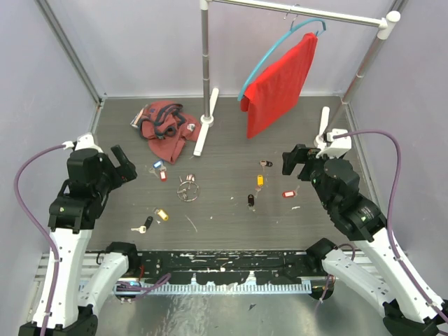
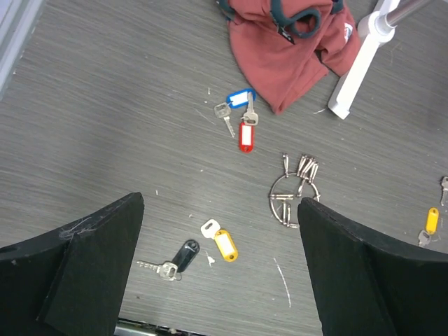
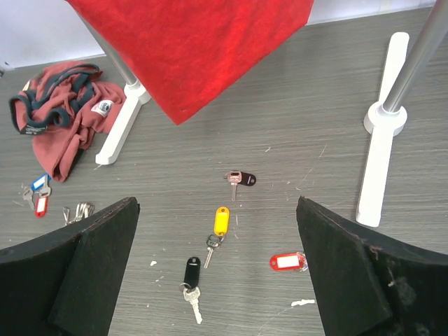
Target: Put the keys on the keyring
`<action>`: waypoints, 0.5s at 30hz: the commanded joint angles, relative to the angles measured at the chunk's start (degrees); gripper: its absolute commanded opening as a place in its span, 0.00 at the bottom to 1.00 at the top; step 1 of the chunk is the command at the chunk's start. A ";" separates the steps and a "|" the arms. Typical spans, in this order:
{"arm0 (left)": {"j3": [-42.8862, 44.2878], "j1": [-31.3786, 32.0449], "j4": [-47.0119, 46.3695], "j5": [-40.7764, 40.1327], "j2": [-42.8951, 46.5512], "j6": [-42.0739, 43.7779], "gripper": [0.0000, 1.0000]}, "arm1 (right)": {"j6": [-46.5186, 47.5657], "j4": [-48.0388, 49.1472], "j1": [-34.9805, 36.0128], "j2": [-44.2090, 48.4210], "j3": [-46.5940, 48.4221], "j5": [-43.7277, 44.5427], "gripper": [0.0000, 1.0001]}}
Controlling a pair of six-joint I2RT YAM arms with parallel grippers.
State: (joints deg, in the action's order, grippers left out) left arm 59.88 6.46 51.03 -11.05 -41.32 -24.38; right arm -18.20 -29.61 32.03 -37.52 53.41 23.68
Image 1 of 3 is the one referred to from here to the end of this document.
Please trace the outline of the metal keyring with keys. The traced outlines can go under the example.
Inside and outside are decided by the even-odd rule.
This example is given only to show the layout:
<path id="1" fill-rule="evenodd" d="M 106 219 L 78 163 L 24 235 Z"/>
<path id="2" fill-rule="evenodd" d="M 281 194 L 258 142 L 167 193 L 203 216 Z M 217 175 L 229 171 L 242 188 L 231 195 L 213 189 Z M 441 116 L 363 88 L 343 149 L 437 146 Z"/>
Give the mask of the metal keyring with keys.
<path id="1" fill-rule="evenodd" d="M 179 178 L 177 197 L 183 202 L 194 202 L 200 195 L 200 187 L 196 183 L 194 174 L 187 174 L 185 178 Z"/>

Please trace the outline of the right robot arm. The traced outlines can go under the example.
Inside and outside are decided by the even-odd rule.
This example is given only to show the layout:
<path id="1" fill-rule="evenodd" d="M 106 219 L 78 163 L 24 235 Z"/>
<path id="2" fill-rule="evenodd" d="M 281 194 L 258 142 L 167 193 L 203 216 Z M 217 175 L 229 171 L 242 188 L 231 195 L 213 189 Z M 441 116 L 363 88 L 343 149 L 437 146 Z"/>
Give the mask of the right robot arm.
<path id="1" fill-rule="evenodd" d="M 318 195 L 335 227 L 369 258 L 379 273 L 374 276 L 357 265 L 326 238 L 307 250 L 307 267 L 316 276 L 331 274 L 372 305 L 392 335 L 438 335 L 447 313 L 447 301 L 435 294 L 416 273 L 425 293 L 420 294 L 399 262 L 408 263 L 397 243 L 389 241 L 386 218 L 380 208 L 359 191 L 359 175 L 342 158 L 320 156 L 317 148 L 298 144 L 282 155 L 284 175 L 303 166 L 298 175 L 308 181 Z"/>

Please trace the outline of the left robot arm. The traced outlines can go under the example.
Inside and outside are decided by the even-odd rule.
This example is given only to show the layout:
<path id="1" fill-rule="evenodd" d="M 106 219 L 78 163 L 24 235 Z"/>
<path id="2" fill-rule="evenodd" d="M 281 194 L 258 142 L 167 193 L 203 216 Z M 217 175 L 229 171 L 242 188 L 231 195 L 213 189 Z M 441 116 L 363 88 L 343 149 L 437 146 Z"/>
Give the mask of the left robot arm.
<path id="1" fill-rule="evenodd" d="M 119 162 L 115 166 L 91 133 L 61 147 L 71 150 L 68 178 L 49 207 L 48 228 L 38 227 L 50 245 L 43 291 L 32 320 L 20 326 L 19 335 L 95 335 L 113 287 L 122 276 L 133 277 L 140 269 L 136 245 L 114 241 L 92 278 L 80 286 L 95 222 L 111 191 L 133 181 L 137 172 L 118 145 L 111 149 Z"/>

